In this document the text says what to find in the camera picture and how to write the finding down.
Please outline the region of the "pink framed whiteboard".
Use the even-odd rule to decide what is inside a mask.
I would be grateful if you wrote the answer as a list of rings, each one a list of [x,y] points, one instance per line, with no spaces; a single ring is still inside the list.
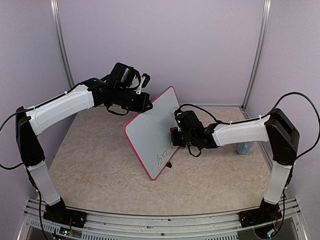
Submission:
[[[133,117],[123,132],[147,176],[155,181],[179,149],[173,146],[170,132],[180,107],[175,88],[169,86],[152,104],[151,110]]]

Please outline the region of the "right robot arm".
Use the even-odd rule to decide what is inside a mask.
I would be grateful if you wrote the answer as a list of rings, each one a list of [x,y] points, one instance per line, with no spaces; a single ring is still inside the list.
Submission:
[[[287,116],[276,108],[266,116],[238,122],[217,121],[205,127],[194,111],[177,109],[174,119],[177,126],[170,129],[173,146],[196,147],[201,151],[232,144],[270,143],[274,161],[271,177],[264,204],[255,212],[260,222],[268,221],[276,212],[274,205],[280,201],[297,159],[300,134]]]

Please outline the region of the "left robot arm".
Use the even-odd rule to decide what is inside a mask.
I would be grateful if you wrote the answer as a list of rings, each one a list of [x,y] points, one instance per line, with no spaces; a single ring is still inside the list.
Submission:
[[[55,187],[46,163],[46,156],[40,136],[64,120],[100,106],[111,110],[118,106],[129,112],[144,113],[152,109],[150,94],[143,91],[151,77],[139,73],[132,66],[117,62],[111,73],[103,78],[90,78],[76,84],[58,96],[29,108],[20,107],[16,111],[16,141],[19,154],[31,184],[40,194],[49,212],[63,223],[70,218],[70,211]]]

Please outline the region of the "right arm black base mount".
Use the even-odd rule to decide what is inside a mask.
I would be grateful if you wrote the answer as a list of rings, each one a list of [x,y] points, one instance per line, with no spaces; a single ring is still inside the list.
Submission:
[[[279,203],[271,204],[263,198],[258,208],[243,210],[238,213],[242,228],[275,221],[282,218]]]

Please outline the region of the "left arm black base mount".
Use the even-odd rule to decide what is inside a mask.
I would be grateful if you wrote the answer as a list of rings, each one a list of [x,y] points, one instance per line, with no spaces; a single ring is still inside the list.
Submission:
[[[45,205],[43,218],[54,223],[83,229],[87,219],[87,213],[67,208],[64,200],[61,198],[59,202],[53,205]]]

